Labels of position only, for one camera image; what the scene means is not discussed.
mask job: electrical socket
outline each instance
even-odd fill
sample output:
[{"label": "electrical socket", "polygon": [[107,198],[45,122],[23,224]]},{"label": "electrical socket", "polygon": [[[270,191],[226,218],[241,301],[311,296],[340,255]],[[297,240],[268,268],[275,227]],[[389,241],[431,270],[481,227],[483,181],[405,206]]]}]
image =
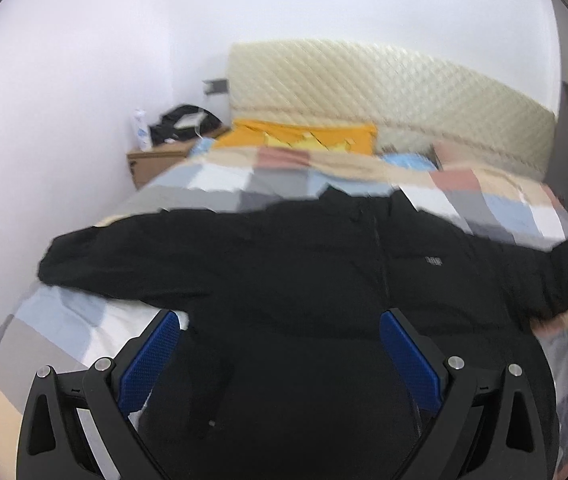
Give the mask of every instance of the electrical socket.
[{"label": "electrical socket", "polygon": [[208,79],[204,83],[204,95],[228,94],[228,79]]}]

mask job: wooden nightstand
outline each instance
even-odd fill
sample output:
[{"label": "wooden nightstand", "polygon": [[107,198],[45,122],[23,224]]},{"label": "wooden nightstand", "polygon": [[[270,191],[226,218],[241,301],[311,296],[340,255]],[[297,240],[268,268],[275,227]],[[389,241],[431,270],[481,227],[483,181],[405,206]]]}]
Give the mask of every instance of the wooden nightstand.
[{"label": "wooden nightstand", "polygon": [[[203,137],[219,137],[228,130],[227,126],[221,126]],[[195,146],[197,139],[198,137],[185,142],[162,144],[155,146],[150,152],[142,152],[141,150],[128,152],[126,158],[128,158],[128,167],[133,176],[135,187],[139,189],[162,171],[166,171],[171,166],[183,161],[189,155],[191,148]]]}]

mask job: quilted headboard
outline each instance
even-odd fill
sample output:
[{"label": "quilted headboard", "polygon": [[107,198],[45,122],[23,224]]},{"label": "quilted headboard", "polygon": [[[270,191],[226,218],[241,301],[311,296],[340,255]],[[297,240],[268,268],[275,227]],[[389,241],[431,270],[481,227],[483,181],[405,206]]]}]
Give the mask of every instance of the quilted headboard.
[{"label": "quilted headboard", "polygon": [[460,142],[487,162],[541,180],[554,114],[490,77],[382,44],[332,40],[236,43],[231,114],[301,125],[373,122],[377,150],[424,153]]}]

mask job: jacket sleeve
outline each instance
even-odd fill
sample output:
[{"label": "jacket sleeve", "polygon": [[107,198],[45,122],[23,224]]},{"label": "jacket sleeve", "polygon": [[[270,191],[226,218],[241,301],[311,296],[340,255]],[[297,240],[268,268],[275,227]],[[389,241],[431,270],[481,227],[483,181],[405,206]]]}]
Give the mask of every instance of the jacket sleeve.
[{"label": "jacket sleeve", "polygon": [[476,257],[493,266],[513,315],[550,319],[568,310],[568,240],[545,252],[473,238]]},{"label": "jacket sleeve", "polygon": [[48,285],[164,306],[205,296],[228,269],[227,254],[250,242],[245,216],[174,210],[131,216],[55,238],[40,262]]}]

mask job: plaid duvet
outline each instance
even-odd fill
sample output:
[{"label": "plaid duvet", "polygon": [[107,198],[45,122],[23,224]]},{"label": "plaid duvet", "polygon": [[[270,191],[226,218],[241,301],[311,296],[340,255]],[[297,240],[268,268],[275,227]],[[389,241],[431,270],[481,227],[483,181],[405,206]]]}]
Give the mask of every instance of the plaid duvet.
[{"label": "plaid duvet", "polygon": [[[540,249],[568,238],[568,214],[543,184],[490,167],[430,173],[364,155],[281,148],[215,150],[174,166],[113,211],[102,224],[160,209],[242,212],[285,199],[313,198],[327,186],[351,195],[385,195],[401,188],[416,208],[466,232]],[[34,284],[0,326],[0,480],[15,478],[22,412],[36,370],[89,367],[138,336],[156,310]],[[182,328],[187,317],[180,315]],[[535,326],[556,382],[561,422],[556,478],[568,474],[568,313]],[[92,420],[81,415],[106,478],[118,478]]]}]

